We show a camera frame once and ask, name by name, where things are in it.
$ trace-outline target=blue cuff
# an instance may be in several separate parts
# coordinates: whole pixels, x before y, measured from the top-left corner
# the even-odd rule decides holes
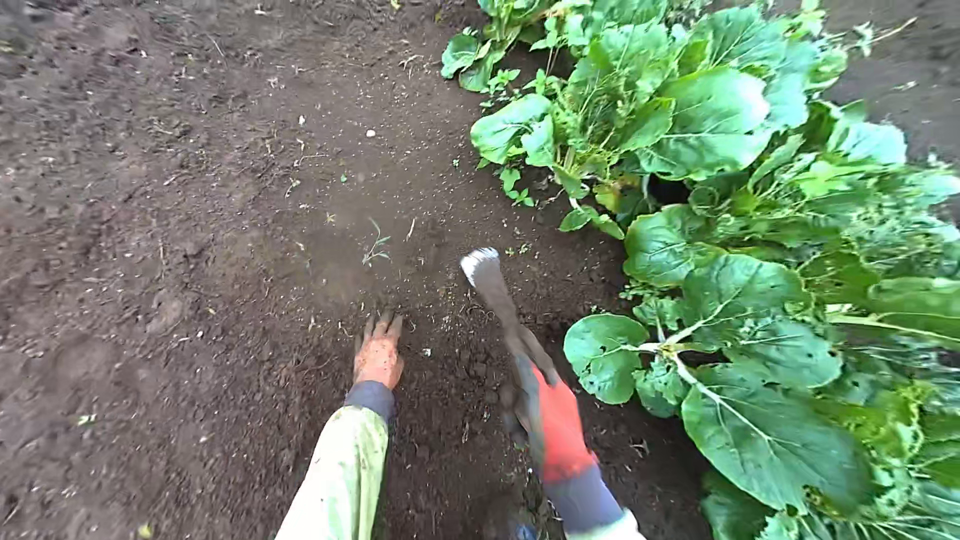
[[[379,414],[388,424],[394,418],[394,393],[383,382],[363,380],[353,385],[344,405],[368,408]]]
[[[572,479],[545,484],[543,491],[564,519],[566,532],[587,532],[617,522],[623,509],[593,465]]]

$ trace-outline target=glove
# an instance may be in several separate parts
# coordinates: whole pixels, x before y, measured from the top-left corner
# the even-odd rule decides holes
[[[529,444],[543,483],[580,475],[596,457],[587,450],[576,397],[532,332],[517,325],[504,340],[514,356],[516,383],[500,393],[507,430]]]
[[[403,358],[396,352],[396,343],[403,330],[403,315],[394,317],[394,311],[386,308],[379,321],[373,323],[373,315],[367,319],[363,334],[353,341],[353,383],[372,380],[393,390],[403,373]]]

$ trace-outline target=light green sleeve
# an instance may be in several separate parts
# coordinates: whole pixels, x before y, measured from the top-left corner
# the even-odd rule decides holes
[[[370,540],[387,423],[360,406],[333,413],[275,540]]]
[[[587,532],[568,532],[566,540],[646,540],[646,538],[636,530],[634,514],[630,510],[624,510],[623,517],[619,521]]]

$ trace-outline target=dark brown soil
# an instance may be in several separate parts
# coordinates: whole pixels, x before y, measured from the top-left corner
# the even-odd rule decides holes
[[[516,303],[561,358],[573,321],[625,308],[620,248],[474,171],[482,98],[438,60],[479,11],[400,1],[0,0],[0,538],[269,538],[387,302],[409,319],[382,534],[475,538],[530,479],[457,259],[513,248]],[[838,25],[919,17],[835,94],[960,158],[955,2],[833,3]],[[371,220],[390,258],[367,267]],[[708,537],[681,426],[581,409],[644,534]]]

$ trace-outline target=red glove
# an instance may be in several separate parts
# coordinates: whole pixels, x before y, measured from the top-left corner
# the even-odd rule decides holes
[[[504,421],[513,435],[529,442],[543,483],[570,479],[596,463],[584,441],[577,399],[533,333],[523,327],[518,332],[505,339],[514,354],[519,392],[501,392]],[[517,423],[523,433],[517,432]]]

